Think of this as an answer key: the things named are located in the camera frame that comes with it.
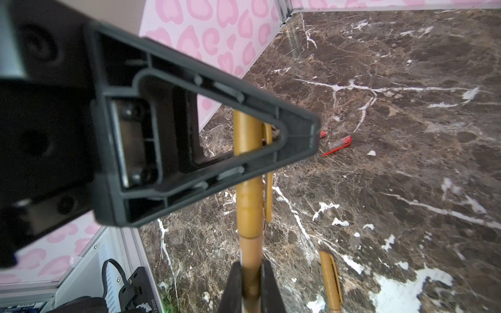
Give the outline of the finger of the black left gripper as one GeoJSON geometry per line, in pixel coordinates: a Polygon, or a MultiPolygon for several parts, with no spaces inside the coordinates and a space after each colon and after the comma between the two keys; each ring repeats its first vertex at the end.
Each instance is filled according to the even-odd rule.
{"type": "Polygon", "coordinates": [[[149,38],[107,23],[86,26],[99,151],[96,220],[139,227],[318,151],[320,118],[149,38]],[[240,156],[207,156],[201,104],[235,109],[279,133],[240,156]]]}

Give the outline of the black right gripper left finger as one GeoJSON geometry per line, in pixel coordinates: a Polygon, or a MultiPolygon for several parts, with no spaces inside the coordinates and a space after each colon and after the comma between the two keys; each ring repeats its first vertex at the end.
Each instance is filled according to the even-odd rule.
{"type": "Polygon", "coordinates": [[[239,261],[230,269],[226,286],[217,309],[218,313],[242,313],[243,275],[239,261]]]}

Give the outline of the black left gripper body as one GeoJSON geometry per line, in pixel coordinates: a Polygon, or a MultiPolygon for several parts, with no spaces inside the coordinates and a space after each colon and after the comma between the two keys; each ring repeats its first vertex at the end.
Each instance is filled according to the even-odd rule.
{"type": "Polygon", "coordinates": [[[1,2],[1,265],[90,210],[95,97],[88,16],[1,2]]]}

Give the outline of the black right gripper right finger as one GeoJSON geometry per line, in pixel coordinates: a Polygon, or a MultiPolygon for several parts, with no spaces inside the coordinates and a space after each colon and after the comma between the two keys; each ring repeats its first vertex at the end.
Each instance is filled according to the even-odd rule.
{"type": "Polygon", "coordinates": [[[287,312],[269,260],[262,260],[260,270],[260,311],[262,313],[287,312]]]}

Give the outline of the gold pen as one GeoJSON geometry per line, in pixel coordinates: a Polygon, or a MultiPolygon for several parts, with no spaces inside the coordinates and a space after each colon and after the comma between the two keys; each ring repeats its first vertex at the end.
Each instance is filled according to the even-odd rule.
{"type": "Polygon", "coordinates": [[[342,313],[343,296],[335,259],[324,251],[320,251],[319,255],[330,312],[342,313]]]}
{"type": "MultiPolygon", "coordinates": [[[[234,112],[234,155],[262,149],[272,142],[271,125],[243,112],[234,112]]],[[[264,222],[271,221],[271,190],[261,177],[236,185],[237,228],[240,238],[243,312],[260,312],[260,269],[264,222]]]]}

